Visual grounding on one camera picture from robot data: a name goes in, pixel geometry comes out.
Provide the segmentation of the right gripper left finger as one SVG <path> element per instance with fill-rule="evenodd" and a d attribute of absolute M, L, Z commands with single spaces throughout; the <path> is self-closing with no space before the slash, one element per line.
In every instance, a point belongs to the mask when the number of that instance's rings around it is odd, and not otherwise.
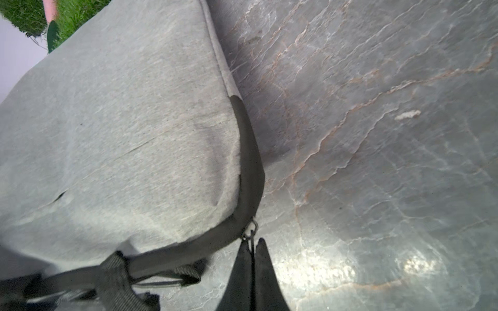
<path fill-rule="evenodd" d="M 252 308 L 253 255 L 242 241 L 217 311 L 249 311 Z"/>

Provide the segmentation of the teal garden trowel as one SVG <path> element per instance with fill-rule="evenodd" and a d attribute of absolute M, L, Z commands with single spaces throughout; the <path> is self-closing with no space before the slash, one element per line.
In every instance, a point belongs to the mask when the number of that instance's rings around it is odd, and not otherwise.
<path fill-rule="evenodd" d="M 50 54 L 57 48 L 58 25 L 55 20 L 51 21 L 47 28 L 47 48 Z"/>

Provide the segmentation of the grey laptop bag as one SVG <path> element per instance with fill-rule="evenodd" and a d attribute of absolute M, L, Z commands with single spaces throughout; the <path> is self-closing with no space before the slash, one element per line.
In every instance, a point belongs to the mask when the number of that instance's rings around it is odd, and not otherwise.
<path fill-rule="evenodd" d="M 112 1 L 1 104 L 1 309 L 133 286 L 241 238 L 265 173 L 205 1 Z"/>

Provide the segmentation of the green artificial grass mat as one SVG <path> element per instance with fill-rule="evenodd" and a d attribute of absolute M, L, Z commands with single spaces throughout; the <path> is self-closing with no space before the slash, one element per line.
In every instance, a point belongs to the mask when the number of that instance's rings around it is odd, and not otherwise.
<path fill-rule="evenodd" d="M 57 1 L 57 47 L 73 35 L 81 26 L 110 4 L 110 0 Z M 47 40 L 49 24 L 45 19 L 42 0 L 12 0 L 1 2 L 1 17 L 30 39 L 44 37 Z"/>

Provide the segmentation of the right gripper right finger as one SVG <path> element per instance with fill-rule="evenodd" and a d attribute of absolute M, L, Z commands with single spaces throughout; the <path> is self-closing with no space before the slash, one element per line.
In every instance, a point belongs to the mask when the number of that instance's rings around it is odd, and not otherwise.
<path fill-rule="evenodd" d="M 258 240 L 254 254 L 254 303 L 255 310 L 290 311 L 271 261 L 264 238 Z"/>

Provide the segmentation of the purple pink garden trowel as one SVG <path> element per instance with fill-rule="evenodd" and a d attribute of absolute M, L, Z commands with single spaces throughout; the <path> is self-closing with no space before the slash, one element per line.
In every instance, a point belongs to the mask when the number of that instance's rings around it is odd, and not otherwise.
<path fill-rule="evenodd" d="M 57 17 L 57 0 L 43 0 L 44 14 L 47 24 L 50 24 Z"/>

